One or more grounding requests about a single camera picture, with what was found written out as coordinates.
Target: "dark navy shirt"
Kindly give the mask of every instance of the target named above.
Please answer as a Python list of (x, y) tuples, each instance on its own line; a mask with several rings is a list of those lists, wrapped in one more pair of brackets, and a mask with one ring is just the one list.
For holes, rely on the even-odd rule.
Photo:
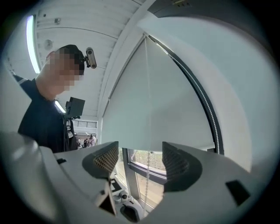
[[(21, 83), (22, 78), (14, 77), (32, 100), (18, 132), (31, 137), (39, 146), (50, 148), (53, 153), (64, 151), (63, 141), (65, 141), (65, 151), (75, 150), (77, 148), (75, 136), (69, 139), (67, 131), (63, 136), (63, 115), (58, 112), (55, 102), (46, 100), (39, 93), (35, 79)], [(71, 132), (74, 134), (72, 121), (71, 124)]]

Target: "roller blind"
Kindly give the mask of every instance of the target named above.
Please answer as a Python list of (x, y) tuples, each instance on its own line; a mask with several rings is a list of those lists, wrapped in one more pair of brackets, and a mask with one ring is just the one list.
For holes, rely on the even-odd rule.
[(147, 39), (151, 91), (151, 132), (145, 42), (127, 64), (103, 117), (102, 142), (161, 151), (162, 142), (214, 148), (204, 109), (193, 87), (154, 42)]

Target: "ceiling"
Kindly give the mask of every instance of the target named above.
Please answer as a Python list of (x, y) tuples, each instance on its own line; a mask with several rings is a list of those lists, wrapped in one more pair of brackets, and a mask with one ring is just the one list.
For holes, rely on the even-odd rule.
[[(40, 67), (46, 56), (53, 50), (75, 44), (86, 55), (86, 48), (92, 47), (97, 68), (85, 68), (84, 78), (57, 98), (65, 106), (70, 97), (85, 100), (82, 119), (95, 121), (98, 103), (107, 64), (119, 37), (127, 23), (145, 0), (46, 0), (34, 14), (35, 45)], [(26, 44), (26, 20), (14, 33), (15, 44), (7, 51), (7, 62), (11, 70), (19, 76), (36, 77), (31, 65)]]

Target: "ear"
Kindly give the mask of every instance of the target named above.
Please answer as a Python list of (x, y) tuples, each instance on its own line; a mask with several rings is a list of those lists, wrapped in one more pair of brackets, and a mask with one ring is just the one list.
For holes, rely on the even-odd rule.
[(45, 58), (45, 61), (47, 61), (50, 57), (53, 57), (55, 54), (55, 51), (52, 51), (50, 54), (47, 55), (47, 57)]

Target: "ceiling light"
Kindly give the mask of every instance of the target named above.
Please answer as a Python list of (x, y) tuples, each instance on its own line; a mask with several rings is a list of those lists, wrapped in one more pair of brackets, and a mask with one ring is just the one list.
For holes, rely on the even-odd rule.
[(29, 52), (29, 57), (34, 68), (34, 71), (39, 74), (40, 69), (38, 66), (38, 62), (36, 59), (35, 47), (34, 47), (34, 16), (29, 16), (27, 18), (26, 25), (26, 40), (27, 40), (27, 48)]
[(57, 100), (56, 100), (55, 104), (57, 105), (59, 110), (61, 110), (62, 113), (65, 113), (65, 110), (63, 109), (63, 107), (60, 105), (60, 103)]

